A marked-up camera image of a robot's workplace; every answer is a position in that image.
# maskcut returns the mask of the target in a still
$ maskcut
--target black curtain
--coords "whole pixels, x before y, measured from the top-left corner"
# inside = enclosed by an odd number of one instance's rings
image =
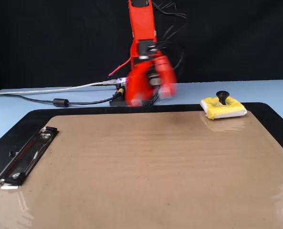
[[[179,82],[283,79],[283,0],[175,2],[189,18],[171,38],[185,48]],[[174,17],[154,16],[160,39]],[[0,0],[0,89],[106,80],[131,42],[127,0]]]

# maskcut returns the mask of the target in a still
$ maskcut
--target clipboard clip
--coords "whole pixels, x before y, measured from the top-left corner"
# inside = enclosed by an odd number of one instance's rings
[[[10,153],[13,159],[0,173],[1,189],[19,188],[57,133],[55,127],[44,127],[37,130],[19,152]]]

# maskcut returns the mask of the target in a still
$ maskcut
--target red robot arm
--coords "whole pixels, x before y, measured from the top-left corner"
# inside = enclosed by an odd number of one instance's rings
[[[176,79],[167,56],[151,48],[157,42],[151,0],[129,0],[129,12],[134,40],[125,100],[139,106],[153,96],[158,85],[161,97],[174,95]]]

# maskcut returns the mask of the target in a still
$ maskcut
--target cardboard surface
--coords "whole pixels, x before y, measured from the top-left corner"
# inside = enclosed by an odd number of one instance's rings
[[[283,229],[283,149],[250,113],[57,116],[0,229]]]

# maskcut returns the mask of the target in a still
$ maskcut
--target black base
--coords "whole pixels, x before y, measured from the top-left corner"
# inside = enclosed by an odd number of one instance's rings
[[[152,99],[150,100],[142,100],[141,105],[142,106],[147,106]],[[128,106],[126,101],[124,100],[124,94],[112,101],[110,101],[110,106]]]

